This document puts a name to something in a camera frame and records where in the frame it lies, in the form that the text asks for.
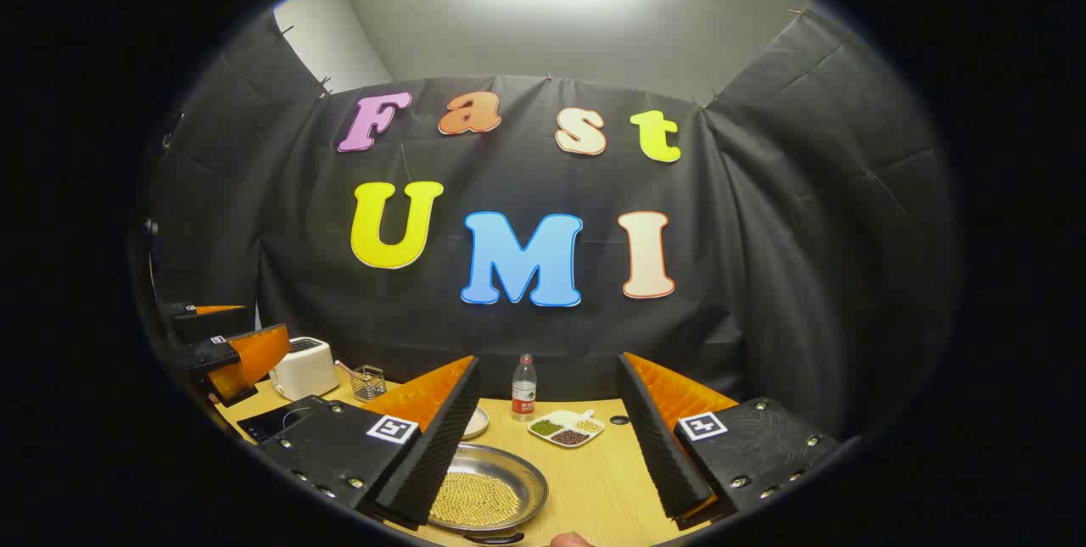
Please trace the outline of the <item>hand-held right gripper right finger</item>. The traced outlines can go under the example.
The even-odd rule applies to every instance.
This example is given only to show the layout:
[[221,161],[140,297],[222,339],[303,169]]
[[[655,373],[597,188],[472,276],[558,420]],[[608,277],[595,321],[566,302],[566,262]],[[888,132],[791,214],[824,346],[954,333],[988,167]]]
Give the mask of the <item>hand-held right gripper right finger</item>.
[[617,380],[664,516],[682,530],[779,500],[841,447],[779,400],[738,403],[632,353]]

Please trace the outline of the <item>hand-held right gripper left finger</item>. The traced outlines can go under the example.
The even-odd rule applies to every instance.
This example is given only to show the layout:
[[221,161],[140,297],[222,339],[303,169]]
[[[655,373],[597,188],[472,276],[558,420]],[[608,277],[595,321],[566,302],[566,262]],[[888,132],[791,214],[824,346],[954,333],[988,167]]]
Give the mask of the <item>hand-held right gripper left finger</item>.
[[365,405],[315,398],[255,447],[299,488],[416,530],[472,419],[477,366],[462,357]]

